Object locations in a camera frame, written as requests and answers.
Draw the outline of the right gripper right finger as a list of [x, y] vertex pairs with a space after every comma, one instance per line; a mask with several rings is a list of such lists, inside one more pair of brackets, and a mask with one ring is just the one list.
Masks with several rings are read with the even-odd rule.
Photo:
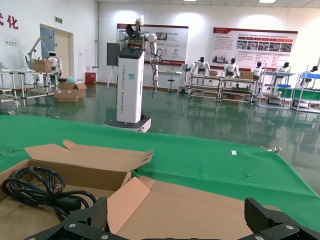
[[252, 231], [245, 240], [318, 240], [320, 233], [309, 229], [282, 211], [268, 209], [253, 198], [244, 201], [244, 219]]

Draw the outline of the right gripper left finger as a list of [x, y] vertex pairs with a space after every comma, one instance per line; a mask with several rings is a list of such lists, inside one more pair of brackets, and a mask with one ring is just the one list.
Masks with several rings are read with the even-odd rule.
[[73, 211], [60, 224], [27, 237], [28, 240], [98, 240], [108, 229], [108, 202], [100, 197], [91, 207]]

